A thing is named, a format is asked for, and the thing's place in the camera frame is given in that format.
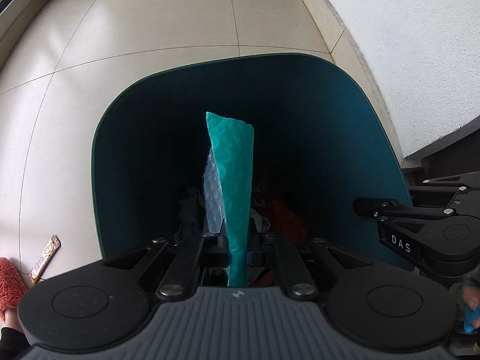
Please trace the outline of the blue gloved right hand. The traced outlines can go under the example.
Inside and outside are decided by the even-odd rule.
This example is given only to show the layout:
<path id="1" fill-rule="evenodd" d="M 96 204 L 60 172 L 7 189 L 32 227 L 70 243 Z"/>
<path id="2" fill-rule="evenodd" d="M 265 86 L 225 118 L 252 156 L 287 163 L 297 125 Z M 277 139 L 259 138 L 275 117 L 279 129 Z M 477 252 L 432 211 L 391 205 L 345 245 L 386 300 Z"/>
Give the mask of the blue gloved right hand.
<path id="1" fill-rule="evenodd" d="M 456 300 L 463 332 L 473 333 L 479 329 L 479 282 L 469 280 L 455 283 L 450 292 Z"/>

